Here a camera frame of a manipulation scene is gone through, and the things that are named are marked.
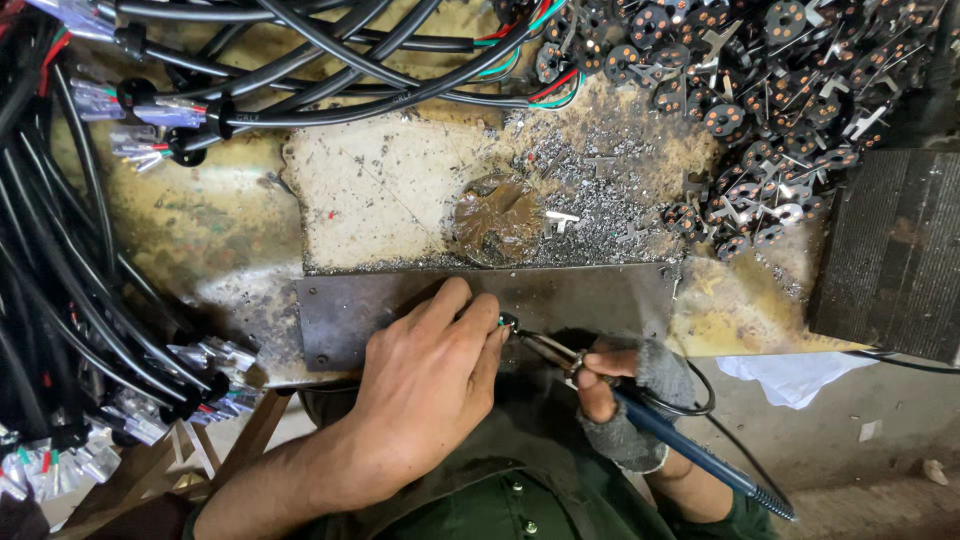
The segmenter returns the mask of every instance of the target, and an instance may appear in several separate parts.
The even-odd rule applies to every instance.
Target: forearm
[[[724,520],[733,507],[733,490],[677,452],[663,468],[647,475],[650,487],[670,499],[691,523]]]
[[[353,501],[356,434],[347,419],[283,444],[231,479],[201,512],[198,540],[278,538]]]

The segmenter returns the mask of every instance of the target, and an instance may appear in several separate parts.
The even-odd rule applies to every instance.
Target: gray knit glove
[[[693,382],[687,373],[686,360],[675,355],[659,341],[624,334],[601,335],[590,351],[637,351],[637,386],[649,388],[658,398],[670,404],[694,407],[695,393]],[[677,421],[677,415],[657,406],[651,408],[668,422]],[[627,407],[619,400],[616,413],[605,424],[596,424],[584,415],[582,409],[577,411],[577,420],[583,426],[594,450],[625,469],[647,474],[657,471],[666,461],[667,446],[653,433],[637,430],[627,420]]]

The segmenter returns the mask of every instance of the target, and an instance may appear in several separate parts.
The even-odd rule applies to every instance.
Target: hand
[[[498,327],[499,303],[490,294],[455,320],[470,296],[463,279],[447,280],[367,344],[356,406],[334,426],[352,446],[353,498],[341,507],[388,499],[433,470],[490,412],[509,329]]]
[[[686,372],[686,360],[674,355],[652,339],[624,339],[602,336],[584,358],[577,372],[577,393],[582,410],[578,420],[593,448],[617,464],[638,473],[659,470],[667,447],[653,433],[637,430],[627,419],[602,376],[634,377],[636,384],[652,390],[661,399],[693,407],[693,383]],[[670,422],[677,417],[653,409]]]

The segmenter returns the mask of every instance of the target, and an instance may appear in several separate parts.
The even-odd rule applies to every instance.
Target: white paper
[[[720,371],[741,380],[759,380],[771,405],[804,408],[825,384],[876,360],[843,353],[774,356],[719,356]]]

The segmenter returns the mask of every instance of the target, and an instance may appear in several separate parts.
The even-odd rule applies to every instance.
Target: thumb
[[[577,372],[577,395],[580,396],[580,405],[584,416],[595,424],[606,424],[616,413],[616,401],[613,400],[613,391],[607,382],[589,369]]]
[[[612,377],[636,377],[636,351],[593,353],[584,356],[584,364],[590,371]]]

